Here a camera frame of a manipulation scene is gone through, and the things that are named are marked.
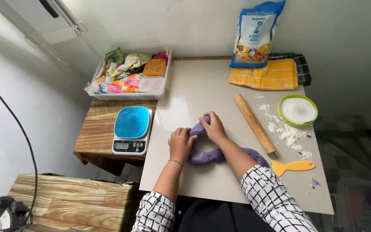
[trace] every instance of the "orange container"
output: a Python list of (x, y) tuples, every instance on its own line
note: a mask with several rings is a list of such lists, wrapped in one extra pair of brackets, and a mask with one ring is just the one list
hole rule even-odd
[(163, 76), (165, 73), (165, 60), (152, 59), (147, 61), (144, 68), (144, 75), (146, 76)]

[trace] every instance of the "kitchen scale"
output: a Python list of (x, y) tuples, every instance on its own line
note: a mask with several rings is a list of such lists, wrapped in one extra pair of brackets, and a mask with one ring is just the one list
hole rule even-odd
[(145, 107), (125, 107), (114, 124), (112, 151), (116, 155), (144, 155), (151, 132), (152, 110)]

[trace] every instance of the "black and white checkered shirt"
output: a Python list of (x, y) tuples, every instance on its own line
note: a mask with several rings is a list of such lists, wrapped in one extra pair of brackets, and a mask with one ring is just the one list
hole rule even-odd
[[(256, 165), (246, 172), (241, 187), (251, 207), (275, 231), (317, 232), (310, 218), (269, 168)], [(169, 232), (174, 221), (174, 203), (161, 193), (147, 193), (140, 203), (132, 231)]]

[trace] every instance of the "flour bag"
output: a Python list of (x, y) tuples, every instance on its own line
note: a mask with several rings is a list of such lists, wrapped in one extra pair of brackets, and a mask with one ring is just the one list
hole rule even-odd
[(232, 68), (262, 68), (267, 64), (277, 18), (286, 1), (266, 2), (241, 10)]

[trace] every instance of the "yellow striped towel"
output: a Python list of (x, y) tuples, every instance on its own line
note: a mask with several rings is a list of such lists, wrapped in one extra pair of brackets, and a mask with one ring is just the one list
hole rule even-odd
[(293, 59), (269, 60), (264, 68), (232, 68), (230, 84), (258, 90), (294, 90), (298, 86), (297, 65)]

